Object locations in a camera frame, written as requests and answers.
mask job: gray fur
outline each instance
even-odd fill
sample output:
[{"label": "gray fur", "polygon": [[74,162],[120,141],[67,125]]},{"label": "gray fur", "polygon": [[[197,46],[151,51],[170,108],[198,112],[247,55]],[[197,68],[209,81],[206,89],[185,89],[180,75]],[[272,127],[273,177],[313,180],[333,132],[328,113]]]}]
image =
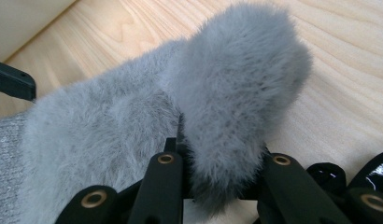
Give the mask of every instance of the gray fur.
[{"label": "gray fur", "polygon": [[240,4],[189,41],[39,100],[21,144],[22,223],[53,223],[90,185],[132,185],[165,138],[176,135],[180,112],[196,207],[217,214],[262,168],[263,141],[309,69],[286,11]]}]

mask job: gray knit fabric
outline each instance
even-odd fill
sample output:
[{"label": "gray knit fabric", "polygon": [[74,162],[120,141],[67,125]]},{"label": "gray knit fabric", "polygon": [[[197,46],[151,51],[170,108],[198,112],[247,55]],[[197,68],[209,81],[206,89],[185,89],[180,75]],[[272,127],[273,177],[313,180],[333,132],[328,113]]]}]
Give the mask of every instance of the gray knit fabric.
[{"label": "gray knit fabric", "polygon": [[17,223],[16,196],[23,178],[18,144],[25,113],[0,119],[0,224]]}]

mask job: metal grommet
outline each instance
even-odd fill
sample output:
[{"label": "metal grommet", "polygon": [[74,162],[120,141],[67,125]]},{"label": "metal grommet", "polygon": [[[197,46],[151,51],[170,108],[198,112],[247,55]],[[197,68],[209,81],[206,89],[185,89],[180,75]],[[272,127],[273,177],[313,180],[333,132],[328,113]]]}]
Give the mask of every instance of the metal grommet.
[{"label": "metal grommet", "polygon": [[[93,196],[98,196],[99,199],[92,200]],[[81,200],[81,205],[85,208],[94,208],[101,205],[106,200],[106,198],[106,192],[104,190],[99,189],[84,196],[84,198]]]},{"label": "metal grommet", "polygon": [[174,157],[170,154],[164,154],[159,156],[159,159],[157,159],[159,163],[161,164],[168,164],[174,161]]},{"label": "metal grommet", "polygon": [[377,197],[373,194],[363,194],[361,195],[361,200],[368,205],[369,207],[383,212],[383,199],[380,197]]},{"label": "metal grommet", "polygon": [[291,164],[291,161],[290,159],[286,158],[286,157],[283,157],[283,156],[275,156],[273,158],[273,161],[276,163],[276,164],[279,164],[279,165],[290,165]]}]

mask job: wooden table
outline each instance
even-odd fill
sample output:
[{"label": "wooden table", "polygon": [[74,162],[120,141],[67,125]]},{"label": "wooden table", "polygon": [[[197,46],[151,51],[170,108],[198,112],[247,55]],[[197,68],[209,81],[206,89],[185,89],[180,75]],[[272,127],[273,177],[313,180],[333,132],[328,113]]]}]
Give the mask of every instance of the wooden table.
[{"label": "wooden table", "polygon": [[[383,0],[276,0],[314,55],[314,70],[268,143],[303,166],[330,161],[352,178],[383,151]],[[77,1],[7,63],[34,77],[38,97],[95,77],[165,40],[190,36],[230,1]],[[0,118],[31,106],[0,94]],[[252,223],[255,202],[213,223]]]}]

